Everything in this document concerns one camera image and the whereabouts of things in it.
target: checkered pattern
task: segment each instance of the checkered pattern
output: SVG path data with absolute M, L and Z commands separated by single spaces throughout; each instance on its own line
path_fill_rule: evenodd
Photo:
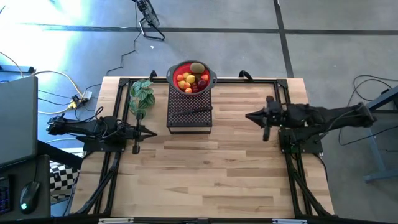
M 71 189 L 79 170 L 57 162 L 50 163 L 50 191 Z M 69 197 L 69 194 L 52 194 L 55 199 Z

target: computer mouse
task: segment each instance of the computer mouse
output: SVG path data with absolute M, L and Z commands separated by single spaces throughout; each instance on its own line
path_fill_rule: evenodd
M 39 187 L 39 182 L 32 181 L 26 184 L 22 189 L 19 199 L 19 209 L 23 214 L 30 214 L 36 209 Z

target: red bowl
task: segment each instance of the red bowl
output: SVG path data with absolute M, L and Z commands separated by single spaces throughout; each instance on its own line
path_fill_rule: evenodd
M 184 91 L 182 91 L 179 87 L 178 87 L 178 80 L 177 80 L 177 76 L 178 75 L 182 75 L 185 72 L 189 72 L 192 73 L 191 71 L 191 64 L 197 62 L 197 63 L 201 63 L 202 65 L 205 66 L 205 71 L 202 73 L 202 75 L 208 75 L 209 79 L 206 81 L 206 88 L 203 89 L 202 91 L 199 91 L 197 93 L 185 93 Z M 194 61 L 194 60 L 190 60 L 190 61 L 185 61 L 182 62 L 178 65 L 172 66 L 169 68 L 169 70 L 167 71 L 167 75 L 166 75 L 167 81 L 169 81 L 170 84 L 172 84 L 174 86 L 175 89 L 177 89 L 179 92 L 186 94 L 186 95 L 190 95 L 190 96 L 195 96 L 195 95 L 199 95 L 202 94 L 203 92 L 205 92 L 206 90 L 209 90 L 210 88 L 213 88 L 217 82 L 217 75 L 216 73 L 214 73 L 213 71 L 211 71 L 207 65 L 205 65 L 202 62 L 198 62 L 198 61 Z

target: white cord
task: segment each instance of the white cord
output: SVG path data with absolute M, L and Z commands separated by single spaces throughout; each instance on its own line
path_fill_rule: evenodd
M 18 69 L 19 69 L 19 73 L 21 74 L 22 77 L 24 77 L 24 74 L 22 73 L 21 68 L 18 66 L 18 64 L 17 64 L 13 59 L 11 59 L 10 57 L 8 57 L 8 56 L 7 56 L 5 53 L 3 53 L 3 52 L 0 52 L 0 54 L 6 56 L 6 58 L 8 58 L 8 59 L 9 59 L 10 61 L 12 61 L 15 65 L 17 65 L 17 67 L 18 67 Z
M 19 69 L 19 73 L 21 74 L 21 77 L 24 78 L 24 74 L 22 73 L 22 70 L 21 70 L 21 68 L 18 66 L 18 64 L 17 64 L 13 59 L 11 59 L 11 58 L 8 57 L 6 54 L 4 54 L 3 52 L 0 52 L 0 53 L 1 53 L 2 55 L 6 56 L 6 57 L 7 57 L 9 60 L 11 60 L 12 62 L 14 62 L 14 64 L 15 64 L 15 65 L 18 67 L 18 69 Z M 83 94 L 81 94 L 79 88 L 76 86 L 76 83 L 69 77 L 69 75 L 67 75 L 67 74 L 65 74 L 65 73 L 47 70 L 47 71 L 35 72 L 35 73 L 31 74 L 31 75 L 38 75 L 38 74 L 41 74 L 41 73 L 50 73 L 50 72 L 51 72 L 51 73 L 57 73 L 57 74 L 59 74 L 59 75 L 63 75 L 64 77 L 66 77 L 67 79 L 69 79 L 69 81 L 72 83 L 72 85 L 75 87 L 76 91 L 77 91 L 78 94 L 80 95 L 80 98 L 83 98 Z M 70 107 L 67 107 L 67 108 L 65 108 L 64 110 L 57 111 L 57 112 L 43 112 L 43 111 L 38 111 L 38 113 L 41 113 L 41 114 L 60 114 L 60 113 L 63 113 L 63 112 L 65 112 L 65 111 L 67 111 L 68 109 L 70 109 Z
M 77 139 L 76 138 L 54 139 L 54 140 L 46 141 L 45 143 L 51 143 L 51 142 L 56 142 L 56 141 L 72 141 L 72 140 L 77 140 Z

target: fruit bowl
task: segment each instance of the fruit bowl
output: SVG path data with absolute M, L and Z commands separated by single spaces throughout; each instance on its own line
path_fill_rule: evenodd
M 178 75 L 183 75 L 184 73 L 191 73 L 191 75 L 192 75 L 193 72 L 191 71 L 191 64 L 193 64 L 193 63 L 199 63 L 199 64 L 202 64 L 205 67 L 204 72 L 196 73 L 196 75 L 201 75 L 201 76 L 205 76 L 205 77 L 207 75 L 208 78 L 207 78 L 207 80 L 205 80 L 206 81 L 205 86 L 201 85 L 200 91 L 198 91 L 196 93 L 186 93 L 185 91 L 183 91 L 179 87 L 178 82 L 180 82 L 180 80 L 178 80 L 177 77 L 178 77 Z M 216 73 L 213 72 L 203 62 L 199 62 L 199 61 L 196 61 L 196 60 L 188 60 L 188 61 L 181 62 L 178 65 L 171 66 L 169 68 L 169 70 L 167 71 L 166 79 L 178 92 L 180 92 L 180 93 L 182 93 L 184 95 L 188 95 L 188 96 L 200 95 L 203 92 L 213 88 L 216 85 L 216 83 L 217 83 L 217 75 L 216 75 Z

